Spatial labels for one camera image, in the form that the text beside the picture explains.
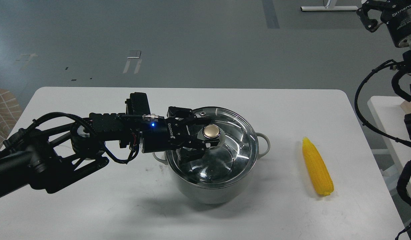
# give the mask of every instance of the pot rim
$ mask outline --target pot rim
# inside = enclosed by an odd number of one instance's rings
[[[238,175],[236,175],[236,176],[234,176],[233,178],[231,178],[231,179],[229,179],[229,180],[227,180],[227,181],[224,181],[224,182],[219,182],[219,183],[192,182],[192,181],[189,181],[189,178],[187,178],[187,177],[184,178],[184,177],[183,177],[183,176],[185,176],[184,173],[183,173],[177,166],[175,166],[175,164],[173,163],[173,161],[169,161],[169,159],[170,159],[170,154],[171,154],[171,155],[177,154],[175,151],[166,151],[166,152],[165,152],[165,157],[166,157],[166,159],[167,159],[167,161],[168,161],[169,166],[170,166],[171,169],[173,170],[173,172],[174,172],[180,179],[182,179],[184,182],[187,182],[187,183],[189,183],[190,185],[193,185],[193,186],[199,187],[199,188],[203,188],[203,189],[220,189],[220,188],[226,188],[226,187],[229,187],[229,186],[237,183],[237,182],[240,181],[241,179],[245,178],[245,176],[247,176],[247,175],[250,173],[250,171],[253,169],[254,165],[255,165],[256,162],[257,162],[257,156],[258,156],[258,154],[259,154],[259,143],[257,142],[257,138],[258,138],[258,137],[257,137],[256,131],[253,129],[253,126],[251,126],[251,124],[250,124],[244,117],[242,117],[241,115],[239,115],[239,114],[237,114],[236,112],[234,112],[234,111],[232,111],[232,110],[229,110],[229,109],[227,109],[227,108],[216,107],[216,106],[206,106],[206,107],[201,107],[201,108],[195,108],[195,109],[193,109],[193,112],[196,112],[196,111],[198,111],[199,109],[204,109],[204,108],[220,108],[220,109],[229,111],[229,112],[231,112],[232,114],[234,114],[234,115],[238,116],[239,118],[241,118],[241,119],[246,123],[246,126],[248,126],[249,129],[252,131],[253,136],[254,136],[254,139],[256,140],[256,152],[255,152],[255,155],[254,155],[254,160],[252,161],[252,164],[251,164],[251,166],[249,167],[249,169],[246,170],[246,169],[244,168]]]

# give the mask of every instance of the pot lid knob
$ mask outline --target pot lid knob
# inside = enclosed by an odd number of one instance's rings
[[[208,124],[202,129],[202,134],[206,138],[217,138],[220,135],[220,128],[214,124]]]

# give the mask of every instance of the glass pot lid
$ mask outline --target glass pot lid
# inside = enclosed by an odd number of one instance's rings
[[[225,108],[205,107],[193,110],[197,117],[211,119],[213,125],[190,126],[198,138],[217,137],[217,147],[207,149],[200,159],[185,162],[180,150],[167,151],[171,168],[184,180],[201,187],[225,187],[242,179],[257,158],[257,135],[240,115]]]

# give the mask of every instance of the metal connector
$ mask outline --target metal connector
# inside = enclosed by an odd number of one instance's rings
[[[148,115],[144,114],[142,118],[143,118],[143,121],[158,122],[158,118],[163,118],[163,117],[160,117],[159,115],[155,115],[155,114],[148,114]]]

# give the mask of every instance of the white tape mark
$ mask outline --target white tape mark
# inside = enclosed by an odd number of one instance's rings
[[[127,71],[128,71],[128,68],[130,67],[130,59],[128,59],[127,60],[127,62],[126,62],[126,66],[124,67],[124,71],[123,71],[123,73],[127,73]]]
[[[26,60],[24,60],[24,62],[26,62],[26,63],[20,68],[20,70],[26,69],[26,67],[28,66],[29,62],[32,60],[32,58],[33,58],[33,57],[37,57],[38,55],[36,55],[36,53],[32,53],[32,54],[20,54],[19,58],[16,59],[16,61],[15,61],[14,63],[16,63],[16,62],[18,62],[18,61],[22,61],[21,59],[22,59],[23,57],[27,57],[27,56],[29,56],[29,58],[27,58]]]
[[[140,65],[142,64],[142,59],[137,60],[136,68],[134,69],[134,74],[138,73],[140,70]]]

